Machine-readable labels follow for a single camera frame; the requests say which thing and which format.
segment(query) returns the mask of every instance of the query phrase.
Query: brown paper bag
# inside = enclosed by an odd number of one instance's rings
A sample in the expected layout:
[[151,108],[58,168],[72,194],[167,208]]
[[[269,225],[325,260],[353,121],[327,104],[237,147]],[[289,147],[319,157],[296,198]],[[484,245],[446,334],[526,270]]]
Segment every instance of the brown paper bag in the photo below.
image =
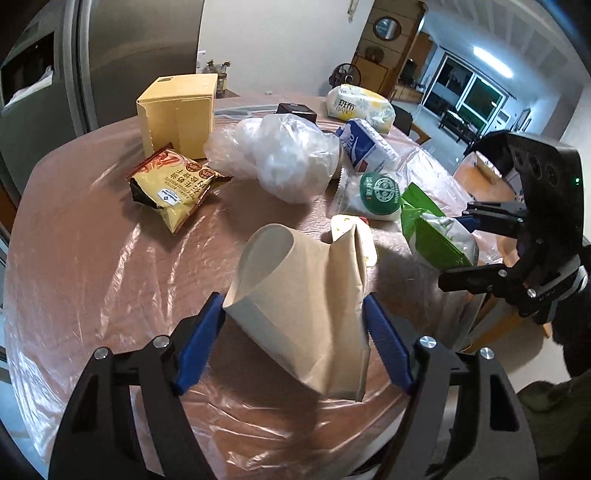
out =
[[369,361],[365,281],[356,227],[328,245],[272,224],[246,245],[223,307],[302,383],[361,401]]

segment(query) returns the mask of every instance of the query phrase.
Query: yellow snack package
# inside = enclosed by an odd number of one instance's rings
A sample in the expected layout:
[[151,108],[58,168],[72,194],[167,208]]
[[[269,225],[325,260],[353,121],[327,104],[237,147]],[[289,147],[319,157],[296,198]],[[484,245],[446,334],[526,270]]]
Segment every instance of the yellow snack package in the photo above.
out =
[[158,210],[172,233],[201,205],[220,181],[228,181],[211,168],[176,153],[172,144],[147,158],[127,177],[135,202]]

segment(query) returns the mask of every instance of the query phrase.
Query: ceiling light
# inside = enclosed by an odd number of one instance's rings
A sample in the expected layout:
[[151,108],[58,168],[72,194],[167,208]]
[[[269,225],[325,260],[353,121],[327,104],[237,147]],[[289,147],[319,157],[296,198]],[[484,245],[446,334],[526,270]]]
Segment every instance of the ceiling light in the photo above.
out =
[[513,78],[513,72],[511,69],[486,50],[483,50],[480,47],[474,47],[474,55],[493,67],[497,72],[503,75],[503,77],[507,77],[508,79]]

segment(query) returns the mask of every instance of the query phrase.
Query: refrigerator door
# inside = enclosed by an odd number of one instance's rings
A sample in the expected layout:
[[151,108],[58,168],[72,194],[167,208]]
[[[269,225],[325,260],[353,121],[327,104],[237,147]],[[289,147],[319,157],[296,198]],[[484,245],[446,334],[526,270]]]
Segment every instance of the refrigerator door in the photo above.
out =
[[79,69],[96,129],[137,114],[160,76],[195,72],[204,0],[80,0]]
[[[76,123],[72,118],[77,107],[69,98],[73,8],[72,0],[47,4],[0,69],[0,152],[21,194],[39,160],[84,133],[79,116]],[[48,67],[50,85],[7,106],[16,91],[35,84]]]

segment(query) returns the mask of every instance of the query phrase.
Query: round table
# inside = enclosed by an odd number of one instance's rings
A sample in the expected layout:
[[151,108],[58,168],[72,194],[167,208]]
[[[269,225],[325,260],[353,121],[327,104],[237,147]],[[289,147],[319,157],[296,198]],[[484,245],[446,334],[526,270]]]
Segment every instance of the round table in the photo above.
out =
[[[319,98],[233,98],[216,108],[279,101],[307,104],[323,129],[340,125],[327,118]],[[218,118],[216,128],[235,121]],[[409,180],[446,213],[462,211],[470,197],[437,161],[396,129],[386,139],[401,154]],[[143,159],[139,122],[130,118],[47,155],[22,197],[6,270],[7,351],[25,424],[46,459],[97,347],[119,353],[170,333],[212,291],[228,290],[243,246],[268,223],[330,242],[326,210],[334,186],[313,205],[290,205],[257,182],[239,180],[210,195],[172,236],[160,216],[131,199],[125,177]],[[438,291],[436,275],[412,259],[401,233],[373,230],[379,262],[368,271],[368,288],[420,331],[453,331],[463,295]],[[147,465],[158,471],[141,393],[132,390],[132,396]],[[202,381],[182,398],[219,479],[285,480],[347,475],[400,415],[404,400],[375,349],[363,402],[329,400],[281,369],[231,319]]]

